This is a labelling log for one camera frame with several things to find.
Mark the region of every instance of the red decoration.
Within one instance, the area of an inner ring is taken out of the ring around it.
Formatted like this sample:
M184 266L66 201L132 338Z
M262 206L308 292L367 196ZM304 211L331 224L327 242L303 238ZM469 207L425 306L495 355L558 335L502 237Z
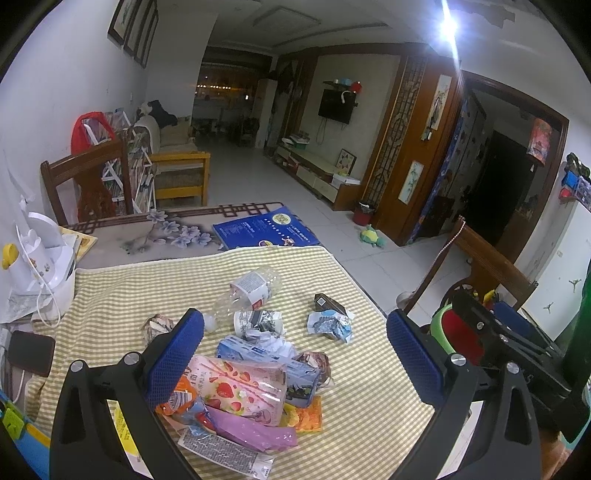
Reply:
M350 90L353 93L361 93L361 88L361 83L355 82L353 85L351 85Z

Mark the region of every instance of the checkered tablecloth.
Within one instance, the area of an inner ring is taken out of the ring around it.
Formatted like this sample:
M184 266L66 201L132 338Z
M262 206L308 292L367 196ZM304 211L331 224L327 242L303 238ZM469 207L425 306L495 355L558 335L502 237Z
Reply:
M164 260L99 270L79 270L76 296L52 334L51 374L27 389L27 414L51 431L70 363L91 367L142 351L141 326L154 313L179 319L189 307L207 310L230 281L262 265L280 272L283 287L265 306L283 313L287 339L298 351L328 354L335 381L323 393L323 431L301 434L299 447L280 453L271 480L387 479L405 458L433 415L423 404L388 342L384 315L323 247L255 247L207 257ZM344 345L306 332L314 294L323 292L356 314L353 342ZM213 355L233 333L230 325L206 334L198 352ZM239 479L184 450L204 480Z

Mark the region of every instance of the wooden door frame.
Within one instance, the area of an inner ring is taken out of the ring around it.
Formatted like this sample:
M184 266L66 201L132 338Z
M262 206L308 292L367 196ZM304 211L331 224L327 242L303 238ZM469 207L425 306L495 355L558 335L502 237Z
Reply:
M498 82L497 80L490 79L488 77L484 77L482 75L478 75L476 73L467 72L465 70L460 71L461 81L460 81L460 88L462 90L461 99L463 100L466 98L468 91L470 89L476 88L477 90L490 93L491 95L496 96L502 100L505 100L519 108L526 110L527 112L539 117L545 121L547 121L554 129L558 131L559 138L558 142L554 142L554 145L551 145L551 151L548 155L548 159L546 165L548 165L548 173L546 174L546 178L544 180L544 186L542 188L542 192L540 194L540 198L538 200L538 204L534 209L531 219L527 222L527 228L524 230L524 234L520 236L517 240L515 249L511 252L511 254L507 255L507 259L511 262L515 262L517 257L520 255L522 250L524 249L525 245L531 238L531 234L534 231L535 226L537 225L538 221L540 220L540 216L544 211L544 208L550 198L550 193L554 186L554 182L556 181L556 177L558 176L558 170L560 168L560 164L562 162L562 157L564 154L564 146L566 144L566 137L569 129L569 119L566 118L564 115L561 115L553 108L549 107L548 105L540 102L538 99L533 98L532 96L521 92L520 90L514 89L504 83ZM450 132L449 139L447 142L442 142L445 145L445 148L440 150L441 157L439 162L437 163L439 166L436 172L439 172L441 169L441 164L445 158L445 154L447 152L447 148L452 141L453 136L453 128L456 125L457 119L460 115L460 110L462 108L462 102L457 103L457 113L455 115L451 115L450 119L451 125L446 125L445 128ZM433 181L430 182L430 187L428 189L422 189L419 192L420 201L416 202L416 205L421 205L418 211L411 212L413 218L411 220L409 215L409 221L407 221L404 225L402 230L402 234L400 235L399 239L400 244L406 244L408 239L410 238L413 228L415 224L418 222L420 217L420 213L425 205L429 194L433 188L433 184L435 182L436 175L433 176Z

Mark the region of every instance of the television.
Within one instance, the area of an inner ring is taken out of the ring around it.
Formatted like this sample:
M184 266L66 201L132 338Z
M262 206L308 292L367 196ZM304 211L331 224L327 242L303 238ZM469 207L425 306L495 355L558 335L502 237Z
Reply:
M351 121L351 114L355 108L356 93L345 92L343 103L342 92L326 89L322 94L318 115L324 118L330 118L342 124L348 124Z

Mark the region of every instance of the wall decoration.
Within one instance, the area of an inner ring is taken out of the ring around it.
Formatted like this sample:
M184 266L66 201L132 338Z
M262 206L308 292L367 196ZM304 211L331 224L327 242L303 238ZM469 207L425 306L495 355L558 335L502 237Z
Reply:
M142 63L142 57L144 55L144 49L146 46L146 41L148 40L148 34L150 33L150 24L154 19L154 15L156 14L156 1L151 0L144 17L141 19L141 26L139 28L140 35L138 38L138 44L135 47L135 56L134 59L138 63Z
M427 126L431 130L437 130L439 128L439 122L441 121L441 115L445 109L447 102L447 95L449 89L452 86L452 78L448 75L440 75L437 89L435 89L435 95L433 96L433 102L431 103L431 109L427 117Z
M408 175L406 180L404 180L404 184L402 185L402 189L398 195L398 200L405 203L406 205L408 205L410 202L410 199L414 193L414 189L417 188L418 179L421 177L423 168L424 165L415 160L413 160L413 163L410 165Z
M141 65L143 68L146 68L146 65L148 64L148 57L150 56L150 49L152 48L152 40L154 39L154 33L156 32L156 26L158 25L158 19L159 19L159 15L158 15L158 9L156 10L156 12L154 13L154 17L152 18L152 22L149 26L149 32L148 32L148 37L146 38L146 43L144 46L144 52L142 55L142 62Z
M552 127L541 118L534 120L534 127L530 133L530 144L527 147L528 155L538 160L542 165L546 165L546 157L550 150L550 137L552 136Z
M348 177L355 165L357 157L351 152L347 152L344 148L340 151L339 159L336 162L336 167L339 169L339 175Z
M123 45L125 42L125 37L129 32L137 2L138 0L121 0L115 9L115 14L113 15L107 33L119 45Z
M142 21L145 17L146 11L150 6L151 0L138 0L134 12L132 14L131 25L125 38L124 50L132 57L135 57L135 52L139 44L139 38L142 34Z

